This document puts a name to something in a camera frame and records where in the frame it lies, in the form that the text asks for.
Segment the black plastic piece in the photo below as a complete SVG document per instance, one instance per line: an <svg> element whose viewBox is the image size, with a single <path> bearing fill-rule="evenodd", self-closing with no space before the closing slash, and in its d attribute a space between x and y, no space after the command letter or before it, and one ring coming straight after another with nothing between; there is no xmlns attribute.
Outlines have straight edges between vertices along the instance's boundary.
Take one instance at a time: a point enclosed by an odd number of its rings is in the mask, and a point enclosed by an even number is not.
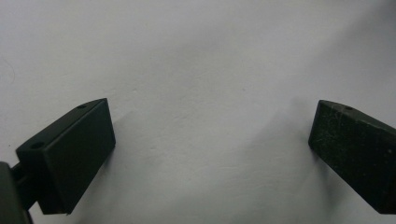
<svg viewBox="0 0 396 224"><path fill-rule="evenodd" d="M44 214L70 214L113 150L106 99L80 105L17 149Z"/></svg>
<svg viewBox="0 0 396 224"><path fill-rule="evenodd" d="M116 145L107 99L80 105L0 162L0 224L33 223L28 209L70 214Z"/></svg>
<svg viewBox="0 0 396 224"><path fill-rule="evenodd" d="M381 214L396 214L396 130L347 105L319 101L309 146Z"/></svg>

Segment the textured black surface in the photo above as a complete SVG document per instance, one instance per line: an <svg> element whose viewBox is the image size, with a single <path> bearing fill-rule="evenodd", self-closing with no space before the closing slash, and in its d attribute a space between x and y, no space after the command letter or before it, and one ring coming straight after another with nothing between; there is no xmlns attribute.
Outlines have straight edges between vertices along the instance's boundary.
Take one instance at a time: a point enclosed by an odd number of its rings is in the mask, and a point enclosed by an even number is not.
<svg viewBox="0 0 396 224"><path fill-rule="evenodd" d="M396 130L346 105L319 101L309 146L382 214L396 214Z"/></svg>
<svg viewBox="0 0 396 224"><path fill-rule="evenodd" d="M30 223L8 164L0 161L0 224Z"/></svg>
<svg viewBox="0 0 396 224"><path fill-rule="evenodd" d="M116 144L106 99L80 105L26 141L17 155L40 188L44 214L70 214Z"/></svg>

